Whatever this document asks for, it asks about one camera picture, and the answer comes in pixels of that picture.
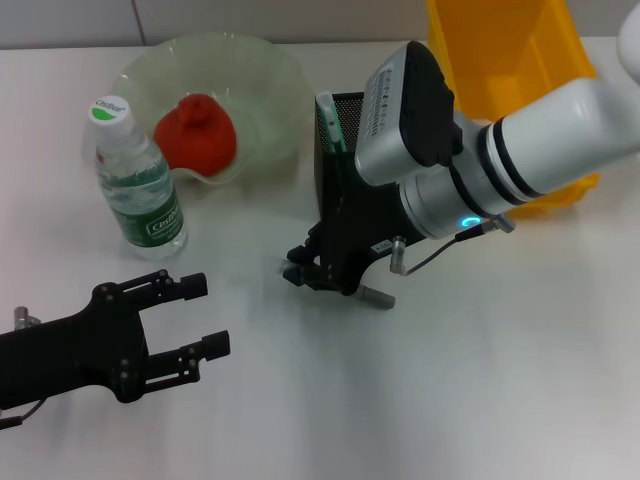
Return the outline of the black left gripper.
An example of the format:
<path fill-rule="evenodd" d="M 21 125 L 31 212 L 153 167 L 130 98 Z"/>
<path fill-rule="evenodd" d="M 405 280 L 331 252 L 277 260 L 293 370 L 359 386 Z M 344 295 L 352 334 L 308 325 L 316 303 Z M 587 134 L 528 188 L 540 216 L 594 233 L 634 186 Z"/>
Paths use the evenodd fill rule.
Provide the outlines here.
<path fill-rule="evenodd" d="M 124 282 L 123 290 L 115 283 L 95 287 L 89 304 L 74 315 L 3 334 L 1 406 L 93 385 L 131 403 L 144 393 L 197 383 L 201 361 L 231 353 L 228 331 L 149 356 L 139 311 L 207 294 L 204 273 L 176 281 L 162 269 Z"/>

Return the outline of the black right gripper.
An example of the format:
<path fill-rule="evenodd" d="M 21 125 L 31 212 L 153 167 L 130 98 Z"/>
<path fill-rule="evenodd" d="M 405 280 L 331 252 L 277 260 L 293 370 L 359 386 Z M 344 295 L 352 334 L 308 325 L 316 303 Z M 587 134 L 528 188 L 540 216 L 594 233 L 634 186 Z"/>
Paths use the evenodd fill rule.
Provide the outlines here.
<path fill-rule="evenodd" d="M 286 259 L 295 266 L 283 278 L 296 287 L 349 296 L 366 270 L 390 254 L 382 244 L 401 237 L 407 245 L 425 239 L 405 212 L 400 186 L 372 187 L 358 178 L 322 180 L 319 232 L 291 249 Z"/>

